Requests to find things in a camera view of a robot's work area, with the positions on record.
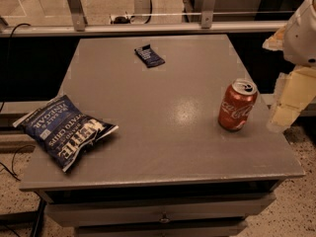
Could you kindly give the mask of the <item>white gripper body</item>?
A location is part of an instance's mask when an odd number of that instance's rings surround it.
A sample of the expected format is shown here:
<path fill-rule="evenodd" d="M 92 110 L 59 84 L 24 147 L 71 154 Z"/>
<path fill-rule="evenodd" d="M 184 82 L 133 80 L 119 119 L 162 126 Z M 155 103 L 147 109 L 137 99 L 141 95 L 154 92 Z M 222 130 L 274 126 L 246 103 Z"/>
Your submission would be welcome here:
<path fill-rule="evenodd" d="M 295 65 L 316 65 L 315 0 L 304 0 L 288 20 L 283 35 L 283 56 Z"/>

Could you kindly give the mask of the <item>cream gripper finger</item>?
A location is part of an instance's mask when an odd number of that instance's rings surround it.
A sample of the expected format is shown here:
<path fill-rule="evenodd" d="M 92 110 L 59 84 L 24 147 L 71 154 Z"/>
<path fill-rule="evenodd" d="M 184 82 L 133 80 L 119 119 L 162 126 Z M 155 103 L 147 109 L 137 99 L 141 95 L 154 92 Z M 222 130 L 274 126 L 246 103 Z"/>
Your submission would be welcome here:
<path fill-rule="evenodd" d="M 268 130 L 284 132 L 316 98 L 316 68 L 296 65 L 276 79 Z"/>
<path fill-rule="evenodd" d="M 283 51 L 283 36 L 285 27 L 279 28 L 272 36 L 266 39 L 262 45 L 262 48 L 271 51 Z"/>

